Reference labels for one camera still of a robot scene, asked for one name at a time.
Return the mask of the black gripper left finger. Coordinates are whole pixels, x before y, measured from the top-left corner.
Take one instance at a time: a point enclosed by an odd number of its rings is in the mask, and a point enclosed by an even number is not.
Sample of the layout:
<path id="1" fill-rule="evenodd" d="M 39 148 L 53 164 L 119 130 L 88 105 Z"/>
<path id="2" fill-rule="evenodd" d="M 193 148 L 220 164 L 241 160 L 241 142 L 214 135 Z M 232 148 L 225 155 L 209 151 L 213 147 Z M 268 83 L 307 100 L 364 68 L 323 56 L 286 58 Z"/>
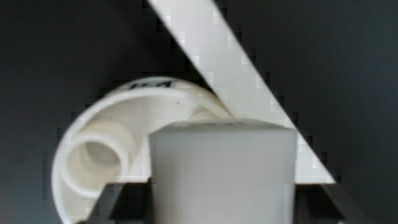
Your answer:
<path id="1" fill-rule="evenodd" d="M 111 183 L 104 186 L 85 224 L 152 224 L 149 183 Z"/>

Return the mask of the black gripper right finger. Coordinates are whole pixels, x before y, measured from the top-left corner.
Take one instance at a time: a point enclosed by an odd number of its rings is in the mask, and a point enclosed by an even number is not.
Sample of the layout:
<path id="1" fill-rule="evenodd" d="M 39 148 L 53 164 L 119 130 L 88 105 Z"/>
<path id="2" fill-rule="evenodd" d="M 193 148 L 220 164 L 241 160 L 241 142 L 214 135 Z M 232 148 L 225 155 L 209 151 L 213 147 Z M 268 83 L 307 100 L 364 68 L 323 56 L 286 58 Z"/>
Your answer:
<path id="1" fill-rule="evenodd" d="M 293 224 L 351 224 L 337 184 L 294 186 Z"/>

